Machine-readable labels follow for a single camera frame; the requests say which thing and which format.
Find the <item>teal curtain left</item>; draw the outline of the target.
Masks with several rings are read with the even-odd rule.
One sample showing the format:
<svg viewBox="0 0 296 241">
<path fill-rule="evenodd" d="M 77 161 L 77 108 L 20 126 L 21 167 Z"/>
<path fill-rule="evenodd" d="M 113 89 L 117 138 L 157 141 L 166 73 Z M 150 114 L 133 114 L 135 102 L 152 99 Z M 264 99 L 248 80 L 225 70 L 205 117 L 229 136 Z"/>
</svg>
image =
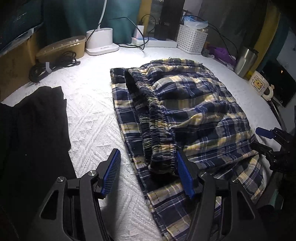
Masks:
<svg viewBox="0 0 296 241">
<path fill-rule="evenodd" d="M 70 37 L 85 35 L 88 30 L 113 29 L 113 42 L 131 42 L 141 1 L 44 1 L 46 43 L 52 44 Z"/>
</svg>

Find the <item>white power strip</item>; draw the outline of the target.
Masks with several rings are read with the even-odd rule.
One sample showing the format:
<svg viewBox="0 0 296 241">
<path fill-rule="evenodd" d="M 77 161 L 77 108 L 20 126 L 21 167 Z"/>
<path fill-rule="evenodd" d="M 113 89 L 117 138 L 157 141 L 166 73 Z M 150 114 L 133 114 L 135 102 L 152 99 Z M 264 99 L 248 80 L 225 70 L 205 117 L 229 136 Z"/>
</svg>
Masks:
<svg viewBox="0 0 296 241">
<path fill-rule="evenodd" d="M 137 39 L 135 37 L 132 37 L 132 45 L 136 45 L 139 47 L 159 47 L 159 48 L 176 48 L 177 47 L 177 42 L 173 40 L 157 40 L 155 38 L 140 38 Z"/>
</svg>

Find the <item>yellow teal curtain right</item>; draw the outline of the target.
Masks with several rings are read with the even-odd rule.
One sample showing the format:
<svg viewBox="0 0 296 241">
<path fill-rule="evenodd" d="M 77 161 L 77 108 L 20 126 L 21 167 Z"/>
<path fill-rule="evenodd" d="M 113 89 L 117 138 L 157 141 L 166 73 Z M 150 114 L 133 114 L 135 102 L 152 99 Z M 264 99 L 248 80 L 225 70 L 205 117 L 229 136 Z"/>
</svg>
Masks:
<svg viewBox="0 0 296 241">
<path fill-rule="evenodd" d="M 268 61 L 274 62 L 278 57 L 292 25 L 287 4 L 288 1 L 267 2 L 263 26 L 254 46 L 258 57 L 244 79 L 250 79 L 255 71 L 260 72 Z"/>
</svg>

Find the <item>white cartoon mug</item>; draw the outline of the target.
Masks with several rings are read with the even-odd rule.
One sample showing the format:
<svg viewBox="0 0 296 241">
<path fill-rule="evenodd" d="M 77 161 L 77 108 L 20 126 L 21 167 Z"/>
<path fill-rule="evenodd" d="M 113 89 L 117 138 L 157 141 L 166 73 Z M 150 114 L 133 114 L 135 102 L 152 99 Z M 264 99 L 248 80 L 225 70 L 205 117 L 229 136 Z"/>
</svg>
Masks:
<svg viewBox="0 0 296 241">
<path fill-rule="evenodd" d="M 259 72 L 254 71 L 249 80 L 249 85 L 259 96 L 263 97 L 266 101 L 271 101 L 273 97 L 274 86 L 270 85 Z"/>
</svg>

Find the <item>white textured table cloth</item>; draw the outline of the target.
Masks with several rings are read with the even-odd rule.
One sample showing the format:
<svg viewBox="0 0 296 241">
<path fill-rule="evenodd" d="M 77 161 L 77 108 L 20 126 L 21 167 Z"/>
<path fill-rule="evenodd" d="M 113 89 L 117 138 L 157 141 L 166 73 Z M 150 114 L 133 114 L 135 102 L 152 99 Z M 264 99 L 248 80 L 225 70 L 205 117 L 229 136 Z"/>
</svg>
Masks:
<svg viewBox="0 0 296 241">
<path fill-rule="evenodd" d="M 49 75 L 41 85 L 61 87 L 67 99 L 70 158 L 77 176 L 96 167 L 113 148 L 121 151 L 118 188 L 111 193 L 113 199 L 101 202 L 107 211 L 107 228 L 116 240 L 164 240 L 164 236 L 147 207 L 123 143 L 113 108 L 110 70 L 170 57 L 191 59 L 210 69 L 235 97 L 252 128 L 278 126 L 266 101 L 251 91 L 245 80 L 211 58 L 179 49 L 123 48 L 98 57 L 85 55 L 79 66 Z"/>
</svg>

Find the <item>white charger plug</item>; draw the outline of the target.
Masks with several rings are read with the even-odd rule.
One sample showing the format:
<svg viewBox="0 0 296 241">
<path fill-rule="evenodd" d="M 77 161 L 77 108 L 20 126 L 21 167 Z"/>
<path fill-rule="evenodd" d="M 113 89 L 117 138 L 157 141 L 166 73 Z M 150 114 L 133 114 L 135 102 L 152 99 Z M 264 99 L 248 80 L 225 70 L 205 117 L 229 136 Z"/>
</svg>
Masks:
<svg viewBox="0 0 296 241">
<path fill-rule="evenodd" d="M 134 37 L 136 39 L 142 39 L 142 34 L 144 33 L 144 25 L 137 25 L 134 31 Z"/>
</svg>

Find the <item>stainless steel tumbler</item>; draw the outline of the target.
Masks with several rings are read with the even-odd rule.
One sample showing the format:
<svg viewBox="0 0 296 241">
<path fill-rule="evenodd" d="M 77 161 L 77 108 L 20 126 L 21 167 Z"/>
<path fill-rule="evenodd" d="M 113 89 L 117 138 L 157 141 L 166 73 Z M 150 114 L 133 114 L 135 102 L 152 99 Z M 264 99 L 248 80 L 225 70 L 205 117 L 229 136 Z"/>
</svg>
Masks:
<svg viewBox="0 0 296 241">
<path fill-rule="evenodd" d="M 251 67 L 254 65 L 258 57 L 258 51 L 252 48 L 243 46 L 239 52 L 238 60 L 234 67 L 234 72 L 243 78 Z"/>
</svg>

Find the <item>white desk lamp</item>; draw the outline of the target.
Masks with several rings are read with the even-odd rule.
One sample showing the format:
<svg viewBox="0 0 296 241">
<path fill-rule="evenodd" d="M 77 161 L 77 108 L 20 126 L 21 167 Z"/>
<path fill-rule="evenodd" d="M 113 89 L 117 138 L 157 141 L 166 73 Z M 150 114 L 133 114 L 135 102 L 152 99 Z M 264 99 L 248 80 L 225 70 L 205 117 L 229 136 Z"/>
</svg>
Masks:
<svg viewBox="0 0 296 241">
<path fill-rule="evenodd" d="M 119 45 L 113 42 L 113 29 L 100 28 L 106 5 L 107 0 L 104 1 L 97 28 L 86 32 L 85 50 L 90 56 L 98 56 L 119 50 Z"/>
</svg>

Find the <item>purple plastic bag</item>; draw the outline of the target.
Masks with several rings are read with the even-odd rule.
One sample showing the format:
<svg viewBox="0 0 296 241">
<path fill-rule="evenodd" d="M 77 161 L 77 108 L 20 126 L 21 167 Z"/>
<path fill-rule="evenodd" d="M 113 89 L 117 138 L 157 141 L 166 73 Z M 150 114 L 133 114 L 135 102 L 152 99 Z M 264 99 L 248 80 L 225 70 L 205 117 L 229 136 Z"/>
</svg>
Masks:
<svg viewBox="0 0 296 241">
<path fill-rule="evenodd" d="M 208 45 L 207 49 L 209 50 L 209 54 L 214 55 L 216 59 L 221 59 L 232 66 L 236 65 L 236 61 L 231 55 L 228 53 L 227 49 L 220 48 L 212 45 Z"/>
</svg>

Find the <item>brown cardboard box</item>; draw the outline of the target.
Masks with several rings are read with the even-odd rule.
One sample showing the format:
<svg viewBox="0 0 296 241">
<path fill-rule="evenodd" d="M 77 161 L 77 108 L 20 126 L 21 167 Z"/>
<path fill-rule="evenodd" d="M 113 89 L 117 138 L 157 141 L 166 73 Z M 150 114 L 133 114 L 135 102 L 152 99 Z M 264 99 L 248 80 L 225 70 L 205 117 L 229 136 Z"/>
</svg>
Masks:
<svg viewBox="0 0 296 241">
<path fill-rule="evenodd" d="M 1 101 L 29 82 L 29 70 L 40 50 L 40 31 L 18 41 L 1 55 Z"/>
</svg>

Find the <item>white perforated basket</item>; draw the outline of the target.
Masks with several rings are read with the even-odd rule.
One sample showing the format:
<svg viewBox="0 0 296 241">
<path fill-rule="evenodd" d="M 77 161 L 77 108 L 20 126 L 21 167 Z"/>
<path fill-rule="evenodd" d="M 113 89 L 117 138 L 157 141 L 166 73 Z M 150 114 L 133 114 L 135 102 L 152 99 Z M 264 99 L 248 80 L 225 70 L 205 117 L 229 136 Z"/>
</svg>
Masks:
<svg viewBox="0 0 296 241">
<path fill-rule="evenodd" d="M 177 35 L 177 48 L 189 54 L 201 55 L 207 36 L 207 32 L 180 25 Z"/>
</svg>

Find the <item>tan oval lidded container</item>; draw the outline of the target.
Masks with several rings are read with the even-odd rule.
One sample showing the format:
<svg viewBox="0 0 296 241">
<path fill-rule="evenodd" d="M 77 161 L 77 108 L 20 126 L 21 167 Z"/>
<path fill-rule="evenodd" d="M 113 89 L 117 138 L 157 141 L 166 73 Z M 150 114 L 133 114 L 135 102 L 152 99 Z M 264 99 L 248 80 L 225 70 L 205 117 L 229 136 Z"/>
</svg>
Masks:
<svg viewBox="0 0 296 241">
<path fill-rule="evenodd" d="M 69 51 L 75 52 L 76 59 L 80 59 L 84 56 L 85 42 L 85 36 L 76 36 L 60 40 L 41 49 L 36 54 L 36 60 L 40 63 L 53 62 L 62 56 L 62 54 L 68 53 Z"/>
</svg>

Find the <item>black folded garment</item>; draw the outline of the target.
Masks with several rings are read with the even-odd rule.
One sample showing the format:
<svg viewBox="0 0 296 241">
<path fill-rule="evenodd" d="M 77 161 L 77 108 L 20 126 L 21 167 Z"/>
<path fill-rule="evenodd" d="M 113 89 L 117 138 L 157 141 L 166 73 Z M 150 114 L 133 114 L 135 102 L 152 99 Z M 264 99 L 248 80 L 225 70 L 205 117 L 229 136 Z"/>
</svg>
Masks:
<svg viewBox="0 0 296 241">
<path fill-rule="evenodd" d="M 59 176 L 76 177 L 67 101 L 43 86 L 15 106 L 1 105 L 1 231 L 22 238 Z"/>
</svg>

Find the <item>blue yellow plaid pants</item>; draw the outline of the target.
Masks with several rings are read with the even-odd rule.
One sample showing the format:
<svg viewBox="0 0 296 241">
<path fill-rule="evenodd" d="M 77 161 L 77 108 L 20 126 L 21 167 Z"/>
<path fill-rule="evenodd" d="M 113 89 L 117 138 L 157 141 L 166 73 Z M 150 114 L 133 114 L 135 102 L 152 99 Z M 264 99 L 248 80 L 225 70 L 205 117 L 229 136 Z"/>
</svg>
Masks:
<svg viewBox="0 0 296 241">
<path fill-rule="evenodd" d="M 162 240 L 184 240 L 196 205 L 177 173 L 177 150 L 214 178 L 239 181 L 253 202 L 266 187 L 246 114 L 203 64 L 154 60 L 110 70 L 128 156 Z"/>
</svg>

